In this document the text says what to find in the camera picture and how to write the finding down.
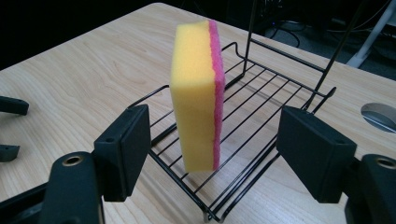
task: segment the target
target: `black metal frame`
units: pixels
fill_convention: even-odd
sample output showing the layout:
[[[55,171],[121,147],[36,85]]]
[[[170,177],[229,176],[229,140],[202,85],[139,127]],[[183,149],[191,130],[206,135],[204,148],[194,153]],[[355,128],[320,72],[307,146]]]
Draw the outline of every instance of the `black metal frame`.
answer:
[[[251,112],[246,118],[244,118],[240,124],[237,124],[233,128],[231,133],[229,133],[227,136],[221,139],[221,143],[224,142],[226,138],[228,138],[236,130],[238,130],[238,128],[241,125],[243,125],[247,120],[251,119],[257,111],[263,109],[264,107],[266,107],[266,105],[271,104],[272,101],[276,101],[276,95],[279,94],[281,91],[285,90],[284,88],[286,88],[288,85],[295,85],[298,88],[294,93],[290,95],[288,99],[285,99],[285,101],[278,106],[277,110],[273,114],[271,114],[267,120],[262,121],[261,127],[258,130],[256,130],[256,132],[254,132],[253,135],[251,135],[241,145],[241,147],[239,147],[230,157],[223,160],[223,163],[219,166],[218,170],[214,171],[210,176],[208,176],[200,185],[198,185],[198,187],[192,188],[191,183],[187,183],[188,181],[186,181],[189,174],[186,173],[182,174],[183,172],[180,172],[179,167],[175,168],[176,164],[182,161],[181,152],[178,156],[176,156],[172,160],[169,159],[172,158],[172,156],[166,155],[167,154],[166,152],[170,150],[169,148],[172,148],[177,145],[176,142],[178,141],[178,137],[175,135],[177,129],[176,123],[174,122],[173,124],[169,125],[168,128],[165,128],[163,132],[159,133],[157,136],[153,138],[153,140],[151,141],[152,150],[149,152],[149,155],[165,170],[167,174],[169,174],[169,176],[200,207],[200,209],[204,213],[205,222],[208,222],[211,219],[214,219],[217,222],[223,222],[224,219],[227,217],[227,215],[231,212],[231,210],[236,206],[236,204],[244,197],[244,195],[262,176],[262,174],[269,168],[269,166],[279,157],[278,153],[276,154],[272,153],[273,149],[276,146],[276,135],[275,135],[271,138],[271,140],[267,142],[262,142],[262,145],[264,146],[263,149],[258,151],[257,155],[251,160],[251,162],[246,166],[246,168],[244,168],[239,174],[236,174],[235,179],[217,197],[213,198],[212,201],[210,201],[209,203],[206,203],[205,199],[199,196],[199,191],[202,188],[204,188],[205,185],[211,179],[213,179],[215,175],[217,175],[217,173],[219,173],[221,169],[223,169],[223,167],[227,163],[229,163],[246,144],[248,144],[249,141],[251,141],[253,138],[259,137],[256,136],[256,134],[261,129],[263,129],[268,124],[268,122],[270,122],[273,118],[275,118],[278,115],[278,113],[280,113],[282,106],[291,105],[291,102],[294,99],[299,98],[299,96],[297,96],[298,92],[300,90],[305,90],[310,92],[310,96],[305,98],[304,103],[301,104],[300,107],[301,109],[308,111],[314,100],[320,99],[318,100],[318,104],[312,109],[312,111],[310,111],[312,114],[315,114],[320,109],[320,107],[326,102],[326,100],[334,94],[335,88],[333,88],[327,94],[320,93],[319,88],[322,82],[324,81],[324,79],[326,78],[326,76],[328,75],[333,63],[335,62],[336,57],[338,56],[338,53],[346,43],[347,37],[349,36],[349,33],[352,30],[353,26],[355,25],[357,19],[359,18],[362,10],[365,8],[366,3],[367,0],[362,1],[357,13],[354,16],[354,19],[349,24],[342,41],[339,43],[338,47],[336,48],[335,53],[330,59],[328,65],[326,66],[326,68],[321,68],[315,64],[312,64],[300,58],[289,55],[288,53],[280,49],[273,48],[271,46],[262,43],[259,40],[252,38],[252,34],[255,26],[255,12],[256,12],[255,8],[257,6],[257,0],[254,1],[252,7],[252,13],[251,13],[250,25],[249,25],[249,32],[247,36],[247,47],[246,47],[245,56],[239,54],[237,43],[231,43],[222,49],[224,51],[226,49],[229,49],[231,46],[234,46],[235,54],[241,60],[239,63],[235,64],[231,68],[228,69],[226,68],[226,72],[225,72],[226,76],[227,74],[232,73],[233,70],[236,69],[240,64],[243,65],[243,69],[240,72],[240,74],[227,83],[225,87],[225,92],[229,92],[230,91],[229,89],[236,83],[243,83],[243,84],[241,84],[241,87],[237,91],[231,93],[229,97],[226,97],[224,104],[227,105],[227,102],[242,89],[249,88],[250,90],[253,90],[253,94],[251,94],[250,97],[246,99],[246,101],[235,107],[235,109],[232,112],[234,113],[235,111],[243,107],[244,104],[248,102],[251,98],[260,96],[262,94],[262,90],[264,90],[264,88],[267,85],[271,84],[272,82],[276,82],[276,79],[280,78],[283,79],[285,82],[277,89],[277,91],[269,94],[265,99],[263,99],[263,103],[259,107],[254,109],[253,112]],[[261,47],[264,47],[266,49],[278,53],[279,55],[284,56],[286,59],[293,60],[297,63],[300,63],[302,65],[308,66],[312,69],[319,71],[321,73],[321,76],[318,81],[318,84],[316,85],[315,88],[307,87],[305,86],[305,84],[277,72],[276,69],[274,68],[264,66],[261,63],[249,59],[250,43],[257,44]],[[261,71],[255,77],[247,80],[246,73],[248,73],[250,69],[252,69],[253,67],[259,67]],[[267,81],[261,87],[254,89],[254,87],[250,86],[250,83],[254,79],[256,79],[257,77],[263,78],[264,76],[268,76],[268,74],[272,74],[272,77],[268,77],[268,79],[266,79]],[[150,98],[151,96],[157,93],[164,94],[163,91],[167,88],[168,86],[163,86],[158,90],[152,92],[148,96],[144,97],[141,101],[147,100],[148,98]],[[154,127],[155,125],[160,123],[163,119],[168,119],[169,117],[172,117],[171,116],[172,113],[173,110],[168,111],[161,118],[153,122],[151,124],[151,127]],[[229,118],[232,115],[232,113],[225,116],[223,122],[227,122],[227,118]],[[159,148],[158,145],[161,143],[161,141],[166,140],[167,138],[172,138],[172,140],[169,140],[170,143],[165,147]]]

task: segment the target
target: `black cable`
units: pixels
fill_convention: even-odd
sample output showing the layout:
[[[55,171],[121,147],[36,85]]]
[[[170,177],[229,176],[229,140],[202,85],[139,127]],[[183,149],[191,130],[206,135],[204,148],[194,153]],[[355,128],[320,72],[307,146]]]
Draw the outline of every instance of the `black cable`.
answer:
[[[289,30],[286,30],[286,29],[283,29],[281,27],[276,27],[276,26],[274,26],[274,29],[275,29],[274,32],[268,38],[274,39],[274,37],[276,36],[278,31],[283,31],[283,32],[285,32],[285,33],[287,33],[287,34],[289,34],[289,35],[291,35],[291,36],[293,36],[295,38],[295,40],[297,41],[297,45],[294,46],[295,48],[299,48],[300,47],[300,44],[301,44],[300,38],[297,35],[295,35],[293,32],[291,32]]]
[[[282,29],[288,30],[290,32],[302,32],[302,31],[304,31],[306,29],[306,27],[308,27],[305,22],[298,22],[298,21],[279,21],[279,22],[281,23],[280,27]],[[303,28],[292,30],[292,29],[289,29],[289,28],[282,27],[283,23],[298,24],[298,25],[302,25]]]
[[[352,31],[350,31],[350,33],[371,32],[373,29],[374,29],[374,27],[362,29],[362,30],[352,30]],[[340,34],[343,34],[346,32],[345,30],[339,30],[339,31],[338,30],[326,30],[326,31],[329,33],[340,33]]]
[[[363,22],[360,25],[355,26],[352,29],[352,32],[360,32],[360,31],[366,31],[367,29],[362,29],[362,30],[358,30],[359,28],[361,28],[362,26],[364,26],[365,24],[367,24],[369,21],[371,21],[373,18],[375,18],[376,15],[378,15],[378,13],[380,13],[388,4],[389,4],[390,0],[388,0],[372,17],[370,17],[367,21]],[[327,30],[328,32],[338,32],[338,33],[344,33],[344,30]]]
[[[341,37],[339,37],[339,36],[337,36],[335,33],[333,33],[333,32],[329,32],[329,34],[330,34],[330,36],[331,37],[333,37],[335,40],[337,40],[337,41],[340,41],[341,40]],[[364,38],[362,38],[361,40],[357,40],[357,41],[350,41],[350,39],[351,39],[351,37],[352,37],[352,35],[349,37],[349,41],[348,42],[346,42],[348,45],[362,45],[363,43],[364,43],[364,41],[365,41],[365,38],[367,37],[368,35],[366,35]]]
[[[391,57],[385,55],[383,52],[381,52],[381,50],[378,49],[378,47],[373,46],[372,50],[375,51],[375,53],[377,55],[379,55],[381,58],[396,62],[396,57],[391,58]]]
[[[396,45],[396,27],[389,26],[391,29],[382,29],[381,35],[388,38],[394,45]]]

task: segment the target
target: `sponge foam layer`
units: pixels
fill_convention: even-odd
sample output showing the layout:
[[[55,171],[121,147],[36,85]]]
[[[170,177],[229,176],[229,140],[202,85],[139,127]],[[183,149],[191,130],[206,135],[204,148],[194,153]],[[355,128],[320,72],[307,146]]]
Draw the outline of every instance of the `sponge foam layer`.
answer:
[[[219,167],[224,82],[216,23],[179,25],[170,89],[186,172]]]

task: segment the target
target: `wire rack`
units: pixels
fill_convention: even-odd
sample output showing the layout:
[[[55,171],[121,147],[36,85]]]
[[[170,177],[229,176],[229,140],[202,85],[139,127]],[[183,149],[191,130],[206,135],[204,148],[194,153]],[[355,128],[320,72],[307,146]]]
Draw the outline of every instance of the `wire rack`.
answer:
[[[184,172],[175,115],[171,105],[163,104],[171,102],[169,86],[133,104],[148,104],[151,108],[153,138],[149,155],[201,208],[205,222],[222,222],[279,157],[274,148],[282,106],[308,110],[311,105],[309,111],[315,113],[335,91],[334,88],[327,94],[320,93],[247,59],[239,54],[235,42],[223,48],[222,53],[233,58],[224,59],[227,84],[220,166],[216,171]]]

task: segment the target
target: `wooden table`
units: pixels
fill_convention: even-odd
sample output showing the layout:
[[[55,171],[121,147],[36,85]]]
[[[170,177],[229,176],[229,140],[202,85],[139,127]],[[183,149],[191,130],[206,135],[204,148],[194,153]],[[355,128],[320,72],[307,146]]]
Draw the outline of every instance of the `wooden table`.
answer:
[[[149,5],[1,71],[0,94],[23,99],[30,108],[25,117],[0,114],[1,143],[21,146],[15,161],[0,164],[0,201],[48,181],[52,163],[62,155],[92,151],[93,141],[126,106],[167,84],[177,25],[203,19],[164,4]],[[222,46],[236,41],[245,52],[246,31],[219,23],[219,35]],[[328,62],[257,38],[322,67]],[[225,65],[234,63],[229,55],[223,54]],[[318,73],[285,63],[273,52],[252,47],[250,55],[306,85],[318,82]],[[396,158],[394,133],[379,131],[361,116],[367,103],[396,107],[396,82],[336,63],[320,90],[334,86],[335,95],[317,116],[358,144],[357,158],[368,153]],[[153,103],[154,117],[172,107],[165,94]],[[339,204],[317,203],[280,158],[225,222],[345,223],[346,198]],[[133,196],[125,203],[105,203],[105,213],[107,223],[203,222],[201,210],[150,157]]]

